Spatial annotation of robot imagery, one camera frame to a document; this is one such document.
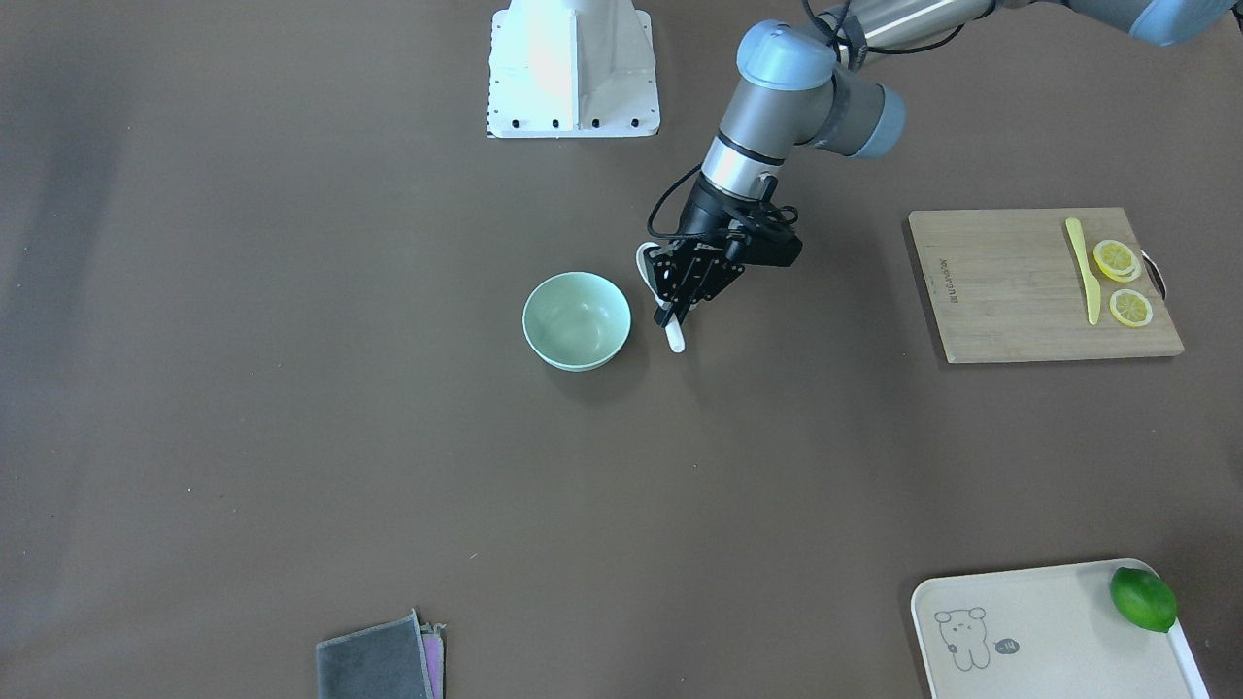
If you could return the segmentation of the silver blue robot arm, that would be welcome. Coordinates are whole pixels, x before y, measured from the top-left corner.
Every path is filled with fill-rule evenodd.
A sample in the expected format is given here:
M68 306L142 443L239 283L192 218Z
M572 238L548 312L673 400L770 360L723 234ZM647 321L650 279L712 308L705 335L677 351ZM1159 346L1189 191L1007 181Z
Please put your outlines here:
M994 10L994 1L845 1L808 10L803 25L766 19L746 32L740 85L709 153L687 170L677 229L649 228L636 250L671 350L689 311L747 266L789 267L802 252L796 206L772 200L793 148L875 159L896 146L906 104L858 73L868 58L940 49Z

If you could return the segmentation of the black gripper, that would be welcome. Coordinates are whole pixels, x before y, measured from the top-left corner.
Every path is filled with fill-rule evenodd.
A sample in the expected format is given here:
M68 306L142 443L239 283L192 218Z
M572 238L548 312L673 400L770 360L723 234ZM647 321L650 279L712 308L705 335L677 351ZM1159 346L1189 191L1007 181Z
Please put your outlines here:
M658 233L655 216L684 182L694 180L675 233ZM720 192L700 173L686 173L658 199L649 215L649 271L658 302L654 322L665 328L682 323L696 303L711 301L750 265L789 267L803 251L796 236L798 211L777 206L771 198L778 179L759 177L759 199L751 201Z

